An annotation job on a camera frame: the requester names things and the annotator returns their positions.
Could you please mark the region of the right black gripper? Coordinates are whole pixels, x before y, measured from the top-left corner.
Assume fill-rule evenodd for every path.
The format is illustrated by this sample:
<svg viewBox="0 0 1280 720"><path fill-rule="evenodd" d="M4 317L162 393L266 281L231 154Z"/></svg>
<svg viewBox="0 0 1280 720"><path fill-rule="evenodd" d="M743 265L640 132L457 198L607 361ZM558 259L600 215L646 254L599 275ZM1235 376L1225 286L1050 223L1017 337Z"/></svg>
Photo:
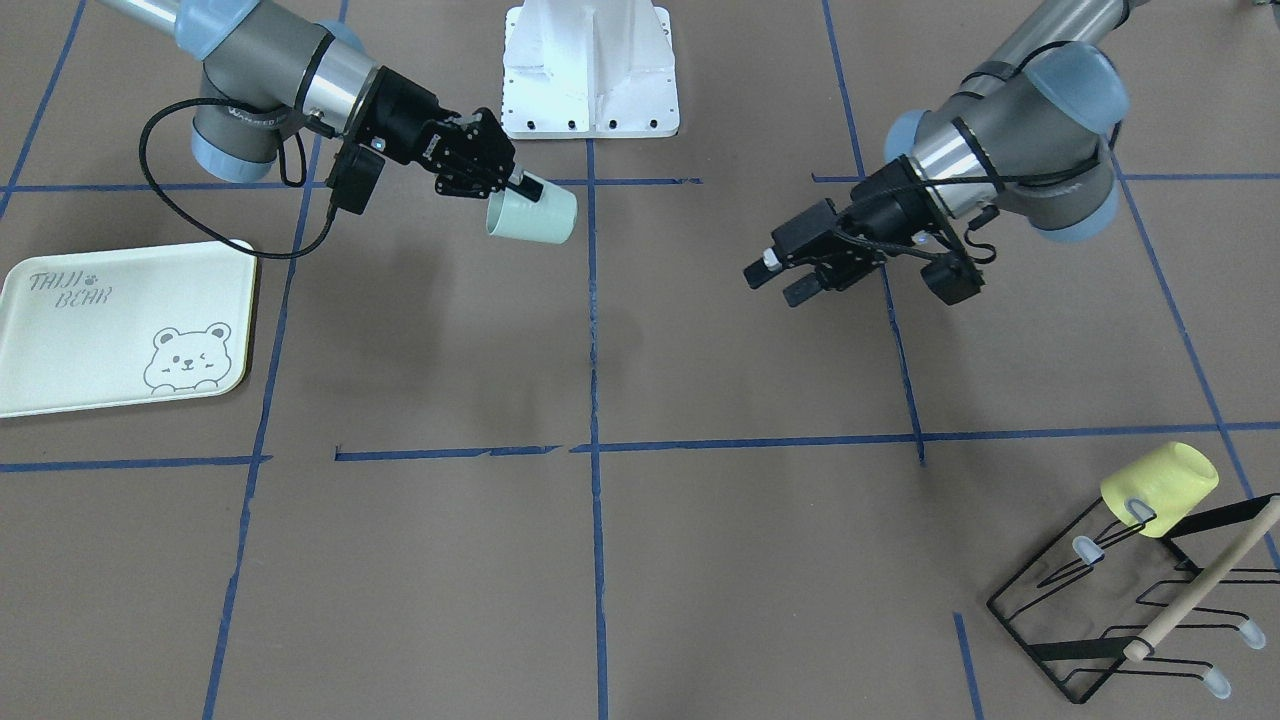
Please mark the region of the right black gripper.
<svg viewBox="0 0 1280 720"><path fill-rule="evenodd" d="M372 77L358 113L358 143L401 165L424 167L436 176L440 195L485 199L506 188L536 204L545 192L534 173L515 173L515 146L490 108L452 111L388 67Z"/></svg>

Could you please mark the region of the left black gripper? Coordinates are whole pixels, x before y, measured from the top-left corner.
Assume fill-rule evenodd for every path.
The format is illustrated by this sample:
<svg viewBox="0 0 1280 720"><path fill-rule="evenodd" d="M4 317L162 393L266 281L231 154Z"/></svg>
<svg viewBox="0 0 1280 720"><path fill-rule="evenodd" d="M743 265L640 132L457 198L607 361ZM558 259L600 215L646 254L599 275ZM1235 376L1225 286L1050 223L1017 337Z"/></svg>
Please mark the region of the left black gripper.
<svg viewBox="0 0 1280 720"><path fill-rule="evenodd" d="M788 269L812 266L783 290L790 307L826 291L845 291L891 258L908 255L928 263L936 255L963 251L905 158L855 186L842 211L823 199L774 228L771 238L771 252L745 266L742 277L750 290L759 290Z"/></svg>

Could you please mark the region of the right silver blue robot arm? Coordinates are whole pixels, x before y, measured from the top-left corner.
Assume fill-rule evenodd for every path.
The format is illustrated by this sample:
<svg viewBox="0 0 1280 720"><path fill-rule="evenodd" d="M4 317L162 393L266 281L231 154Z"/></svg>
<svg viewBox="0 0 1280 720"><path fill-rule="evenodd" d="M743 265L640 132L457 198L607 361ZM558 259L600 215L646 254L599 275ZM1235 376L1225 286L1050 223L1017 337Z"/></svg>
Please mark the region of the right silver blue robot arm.
<svg viewBox="0 0 1280 720"><path fill-rule="evenodd" d="M389 160L422 165L445 196L513 190L536 202L544 193L492 110L443 108L371 59L340 23L314 23L273 1L114 1L111 9L169 35L201 63L210 104L195 118L192 150L224 181L262 178L280 143L308 128L342 141L326 184L352 214L364 211Z"/></svg>

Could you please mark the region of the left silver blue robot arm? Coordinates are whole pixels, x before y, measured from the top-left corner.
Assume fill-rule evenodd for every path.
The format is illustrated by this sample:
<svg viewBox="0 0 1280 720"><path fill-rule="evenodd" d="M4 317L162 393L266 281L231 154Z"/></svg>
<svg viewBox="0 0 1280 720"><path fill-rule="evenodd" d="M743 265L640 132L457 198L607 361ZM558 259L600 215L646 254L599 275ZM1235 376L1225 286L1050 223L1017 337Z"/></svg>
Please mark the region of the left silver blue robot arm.
<svg viewBox="0 0 1280 720"><path fill-rule="evenodd" d="M884 140L884 164L837 209L822 200L772 231L744 269L759 288L806 266L790 306L842 291L890 259L919 258L943 304L980 292L991 245L960 238L1006 211L1042 237L1078 242L1115 218L1114 140L1130 108L1100 42L1134 1L1044 1L934 110L905 111Z"/></svg>

